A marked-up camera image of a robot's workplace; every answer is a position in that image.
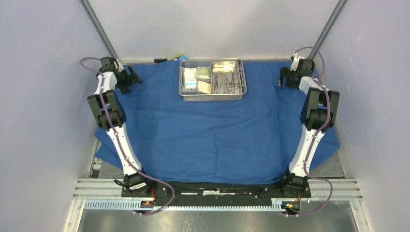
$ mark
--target metal tray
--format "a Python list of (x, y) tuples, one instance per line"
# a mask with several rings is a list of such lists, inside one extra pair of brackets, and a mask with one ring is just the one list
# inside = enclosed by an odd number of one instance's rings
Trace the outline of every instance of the metal tray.
[[(183, 68), (197, 68), (197, 67), (211, 67), (211, 84), (213, 76), (219, 72), (223, 72), (227, 75), (228, 80), (234, 80), (238, 85), (234, 93), (222, 93), (222, 94), (202, 94), (197, 93), (196, 89), (185, 88), (184, 78), (183, 78)], [(191, 59), (183, 60), (180, 63), (179, 69), (179, 94), (182, 96), (184, 101), (225, 101), (225, 100), (239, 100), (242, 99), (243, 95), (246, 93), (246, 80), (243, 68), (243, 62), (241, 59)]]
[(213, 94), (242, 93), (239, 64), (235, 61), (217, 61), (211, 64)]

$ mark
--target white robotic arm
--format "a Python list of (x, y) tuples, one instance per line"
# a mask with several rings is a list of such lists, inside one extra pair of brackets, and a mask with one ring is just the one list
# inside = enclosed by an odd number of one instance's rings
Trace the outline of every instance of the white robotic arm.
[[(316, 84), (313, 81), (312, 77), (310, 76), (302, 77), (300, 80), (299, 89), (307, 95), (311, 87), (317, 88), (317, 89), (321, 88), (318, 84)], [(317, 130), (315, 129), (308, 130), (304, 124), (302, 125), (302, 136), (300, 137), (299, 146), (297, 147), (295, 157), (289, 164), (290, 173), (295, 173), (296, 176), (305, 176), (306, 173), (303, 168), (304, 163), (306, 163), (306, 170), (307, 172), (309, 172), (310, 163), (312, 162), (313, 155), (315, 154), (316, 148), (318, 147), (319, 142), (323, 138), (324, 133), (325, 133), (325, 131), (320, 131), (319, 133), (317, 133), (315, 142), (310, 151), (311, 155), (305, 161), (306, 155), (309, 150), (309, 146), (312, 143), (312, 139), (316, 132)]]
[[(330, 98), (330, 105), (327, 105), (322, 86), (318, 85), (319, 82), (311, 77), (315, 67), (314, 62), (304, 59), (303, 57), (298, 57), (296, 53), (292, 57), (292, 60), (293, 63), (290, 68), (282, 67), (280, 69), (279, 86), (283, 85), (284, 78), (286, 78), (285, 85), (287, 87), (300, 89), (306, 94), (306, 99), (300, 117), (302, 135), (296, 154), (282, 179), (282, 188), (295, 188), (303, 191), (308, 183), (307, 174), (309, 173), (310, 164), (316, 148), (326, 131), (335, 123), (339, 92), (326, 88)], [(326, 108), (329, 107), (331, 112), (330, 120), (328, 124), (321, 129), (326, 123)]]
[[(128, 190), (145, 190), (147, 186), (145, 179), (140, 176), (137, 170), (142, 170), (140, 161), (135, 156), (134, 150), (127, 135), (125, 124), (126, 116), (114, 88), (118, 87), (121, 93), (130, 92), (129, 86), (136, 82), (141, 82), (132, 66), (128, 66), (131, 75), (125, 71), (122, 64), (113, 58), (106, 57), (101, 59), (102, 67), (98, 78), (98, 87), (94, 95), (88, 97), (88, 103), (100, 128), (106, 130), (112, 139), (118, 156), (121, 160), (124, 172), (124, 187)], [(101, 96), (104, 99), (109, 112), (112, 125), (110, 125)]]

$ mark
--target gray wall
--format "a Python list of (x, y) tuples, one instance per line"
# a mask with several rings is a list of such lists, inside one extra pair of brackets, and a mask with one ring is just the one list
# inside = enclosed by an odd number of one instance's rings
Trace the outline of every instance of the gray wall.
[(313, 45), (337, 0), (90, 0), (122, 60), (286, 58)]
[(337, 129), (375, 231), (410, 221), (409, 1), (351, 0), (321, 52), (323, 77), (340, 91)]
[(77, 0), (0, 11), (0, 231), (61, 231), (95, 142), (95, 76), (78, 61), (107, 51)]

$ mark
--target metal frame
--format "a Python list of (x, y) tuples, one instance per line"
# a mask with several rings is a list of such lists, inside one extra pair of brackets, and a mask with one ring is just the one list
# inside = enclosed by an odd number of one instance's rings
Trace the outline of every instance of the metal frame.
[[(143, 60), (121, 60), (121, 58), (118, 57), (117, 53), (115, 52), (115, 49), (113, 45), (111, 44), (110, 40), (108, 39), (107, 33), (105, 33), (100, 21), (98, 20), (97, 15), (94, 12), (94, 9), (92, 8), (91, 4), (89, 3), (88, 0), (80, 0), (81, 4), (84, 7), (84, 10), (86, 11), (87, 15), (89, 16), (92, 24), (94, 25), (95, 30), (97, 31), (98, 35), (100, 36), (102, 42), (104, 43), (105, 47), (107, 48), (108, 52), (110, 55), (115, 58), (119, 59), (121, 62), (130, 62), (130, 63), (145, 63), (148, 61), (143, 61)], [(316, 49), (320, 49), (322, 46), (324, 40), (326, 39), (327, 35), (329, 34), (330, 29), (333, 27), (335, 24), (337, 18), (340, 15), (340, 12), (343, 10), (344, 6), (346, 5), (347, 0), (339, 0), (333, 9), (329, 19), (327, 20), (323, 30), (321, 31), (315, 45), (313, 46)], [(316, 55), (316, 51), (312, 51), (309, 54), (309, 59), (313, 59)]]
[[(324, 40), (326, 39), (327, 35), (329, 34), (330, 29), (332, 29), (333, 25), (335, 24), (337, 18), (340, 15), (340, 12), (342, 12), (342, 10), (345, 7), (346, 3), (347, 3), (347, 0), (339, 0), (337, 2), (335, 8), (332, 11), (332, 14), (330, 15), (329, 19), (327, 20), (326, 24), (324, 25), (324, 28), (323, 28), (321, 34), (319, 35), (318, 40), (316, 41), (315, 45), (313, 46), (317, 50), (319, 50), (320, 47), (322, 46), (322, 44), (324, 43)], [(313, 50), (309, 54), (309, 59), (315, 58), (316, 54), (317, 54), (317, 52), (315, 50)]]
[[(365, 217), (362, 194), (355, 179), (330, 179), (333, 184), (331, 201), (349, 201), (352, 214), (359, 232), (370, 232)], [(328, 183), (319, 180), (309, 180), (311, 198), (302, 201), (325, 201), (329, 195)], [(141, 201), (151, 201), (151, 197), (124, 198), (121, 197), (121, 186), (114, 179), (78, 179), (72, 204), (64, 227), (64, 232), (76, 232), (80, 226), (84, 209), (114, 209), (138, 210)], [(279, 211), (278, 204), (282, 201), (293, 201), (291, 198), (272, 198), (272, 206), (237, 206), (237, 207), (178, 207), (170, 206), (169, 211)]]
[[(107, 34), (105, 33), (101, 23), (99, 22), (91, 4), (88, 0), (80, 0), (83, 5), (87, 15), (89, 16), (92, 24), (94, 25), (98, 35), (103, 41), (105, 47), (107, 48), (110, 55), (114, 58), (119, 58), (113, 48)], [(347, 0), (339, 0), (333, 9), (328, 21), (326, 22), (322, 32), (320, 33), (314, 48), (320, 49), (323, 45), (327, 35), (329, 34), (331, 28), (335, 24), (338, 16), (346, 5)], [(312, 51), (309, 55), (309, 59), (313, 59), (316, 55), (316, 51)], [(93, 161), (90, 170), (94, 168), (98, 169), (96, 163)], [(369, 232), (371, 231), (367, 220), (365, 209), (363, 206), (363, 198), (357, 182), (354, 179), (331, 179), (333, 184), (333, 196), (331, 201), (349, 201), (351, 209), (353, 212), (353, 217), (356, 222), (356, 226), (359, 232)], [(309, 180), (312, 198), (302, 199), (303, 201), (324, 201), (329, 194), (329, 186), (327, 183), (316, 180)], [(152, 198), (123, 198), (121, 197), (121, 187), (113, 182), (113, 179), (79, 179), (72, 204), (67, 216), (67, 220), (64, 227), (64, 232), (76, 232), (79, 229), (81, 217), (84, 209), (91, 206), (96, 207), (93, 203), (104, 203), (99, 205), (99, 209), (130, 209), (136, 205), (132, 203), (138, 203), (140, 201), (149, 201)], [(280, 201), (291, 201), (293, 199), (272, 199), (272, 203), (277, 203)], [(170, 207), (167, 210), (183, 210), (180, 207)], [(194, 210), (219, 210), (210, 209), (205, 207), (197, 207)], [(250, 211), (271, 211), (271, 209), (266, 208), (249, 208), (249, 209), (239, 209), (239, 210), (250, 210)]]
[(110, 56), (118, 59), (117, 53), (115, 52), (115, 49), (113, 45), (111, 44), (110, 40), (108, 39), (107, 33), (105, 33), (100, 21), (98, 20), (97, 15), (95, 14), (94, 10), (92, 9), (91, 4), (89, 3), (88, 0), (80, 0), (81, 5), (83, 5), (84, 10), (86, 11), (88, 17), (90, 18), (92, 24), (94, 25), (94, 28), (98, 35), (100, 36), (102, 42), (104, 43), (105, 47), (107, 48), (108, 52), (110, 53)]

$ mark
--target purple cable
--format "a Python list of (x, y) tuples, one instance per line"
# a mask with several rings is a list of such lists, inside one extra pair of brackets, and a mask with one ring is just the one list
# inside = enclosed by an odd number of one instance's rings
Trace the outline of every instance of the purple cable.
[(322, 180), (322, 181), (326, 181), (327, 183), (329, 183), (330, 192), (329, 192), (329, 196), (327, 197), (326, 201), (319, 208), (317, 208), (313, 211), (303, 213), (303, 214), (298, 214), (298, 215), (289, 215), (288, 214), (288, 217), (293, 217), (293, 218), (294, 217), (296, 218), (296, 217), (300, 217), (300, 216), (310, 215), (310, 214), (313, 214), (313, 213), (316, 213), (316, 212), (322, 210), (329, 203), (330, 198), (332, 197), (332, 194), (333, 194), (333, 185), (332, 185), (332, 182), (330, 180), (328, 180), (326, 178), (314, 177), (314, 176), (310, 175), (310, 173), (308, 172), (308, 170), (306, 168), (306, 162), (308, 161), (308, 159), (310, 157), (310, 153), (312, 151), (313, 145), (315, 144), (316, 136), (329, 124), (329, 121), (330, 121), (330, 97), (329, 97), (329, 93), (327, 92), (327, 89), (324, 86), (322, 86), (322, 84), (316, 78), (316, 76), (321, 76), (324, 73), (324, 59), (323, 59), (323, 56), (321, 55), (321, 53), (314, 47), (302, 47), (302, 48), (298, 49), (297, 51), (295, 51), (295, 53), (297, 53), (300, 50), (306, 49), (306, 48), (311, 48), (311, 49), (315, 50), (322, 59), (323, 71), (320, 74), (313, 75), (312, 78), (313, 78), (313, 81), (317, 85), (319, 85), (321, 87), (321, 89), (323, 89), (323, 91), (324, 91), (324, 94), (326, 96), (326, 103), (327, 103), (327, 115), (326, 115), (326, 121), (323, 123), (323, 125), (321, 125), (321, 127), (319, 127), (319, 129), (315, 132), (315, 134), (312, 138), (312, 142), (310, 143), (309, 149), (308, 149), (307, 154), (306, 154), (305, 162), (303, 163), (303, 170), (305, 171), (306, 176), (309, 177), (310, 179)]
[(318, 54), (319, 54), (319, 56), (321, 57), (321, 60), (322, 60), (322, 68), (323, 68), (323, 70), (322, 70), (322, 72), (320, 73), (320, 74), (315, 74), (315, 75), (313, 75), (313, 77), (315, 77), (315, 76), (321, 76), (321, 75), (323, 75), (323, 73), (324, 73), (324, 59), (323, 59), (323, 56), (321, 55), (321, 53), (316, 49), (316, 48), (314, 48), (314, 47), (302, 47), (302, 48), (300, 48), (300, 49), (297, 49), (297, 51), (295, 51), (295, 53), (297, 53), (298, 51), (301, 51), (301, 50), (303, 50), (303, 49), (307, 49), (307, 48), (310, 48), (310, 49), (312, 49), (312, 50), (315, 50)]
[(166, 185), (167, 187), (169, 187), (169, 188), (171, 189), (172, 197), (171, 197), (171, 199), (170, 199), (166, 204), (164, 204), (163, 206), (161, 206), (160, 208), (158, 208), (158, 209), (156, 209), (156, 210), (154, 210), (154, 211), (151, 211), (151, 212), (148, 212), (148, 213), (144, 213), (144, 214), (140, 213), (140, 216), (149, 216), (149, 215), (153, 215), (153, 214), (159, 213), (160, 211), (162, 211), (163, 208), (169, 206), (169, 205), (171, 204), (171, 202), (174, 200), (175, 190), (174, 190), (174, 188), (173, 188), (170, 184), (166, 183), (165, 181), (162, 181), (162, 180), (159, 180), (159, 179), (157, 179), (157, 178), (155, 178), (155, 177), (149, 176), (149, 175), (143, 173), (142, 171), (138, 170), (138, 168), (136, 168), (136, 167), (128, 160), (128, 158), (127, 158), (127, 156), (125, 155), (125, 152), (124, 152), (124, 150), (123, 150), (123, 148), (122, 148), (122, 146), (121, 146), (121, 143), (120, 143), (120, 141), (119, 141), (118, 132), (114, 129), (114, 124), (113, 124), (113, 121), (111, 120), (110, 114), (109, 114), (109, 112), (108, 112), (107, 104), (105, 104), (105, 101), (104, 101), (104, 97), (103, 97), (103, 86), (104, 86), (105, 76), (104, 76), (104, 74), (103, 74), (102, 72), (100, 72), (99, 70), (92, 69), (92, 68), (89, 68), (89, 67), (85, 66), (85, 65), (83, 64), (83, 61), (84, 61), (84, 60), (87, 60), (87, 59), (94, 59), (94, 60), (100, 60), (100, 59), (94, 58), (94, 57), (86, 57), (86, 58), (83, 58), (83, 59), (80, 60), (80, 64), (81, 64), (81, 66), (83, 66), (85, 69), (88, 69), (88, 70), (90, 70), (90, 71), (93, 71), (93, 72), (96, 72), (96, 73), (102, 75), (102, 80), (101, 80), (101, 85), (100, 85), (100, 88), (101, 88), (101, 90), (100, 90), (100, 100), (101, 100), (101, 104), (102, 104), (102, 107), (103, 107), (103, 109), (104, 109), (105, 115), (107, 116), (108, 123), (110, 124), (110, 127), (113, 129), (114, 135), (115, 135), (115, 137), (116, 137), (116, 139), (117, 139), (118, 147), (119, 147), (119, 149), (121, 150), (121, 154), (122, 154), (122, 156), (124, 157), (125, 161), (127, 161), (128, 165), (131, 166), (131, 167), (132, 167), (138, 174), (140, 174), (141, 176), (143, 176), (143, 177), (145, 177), (145, 178), (148, 178), (148, 179), (151, 179), (151, 180), (153, 180), (153, 181), (156, 181), (156, 182), (158, 182), (158, 183), (164, 184), (164, 185)]

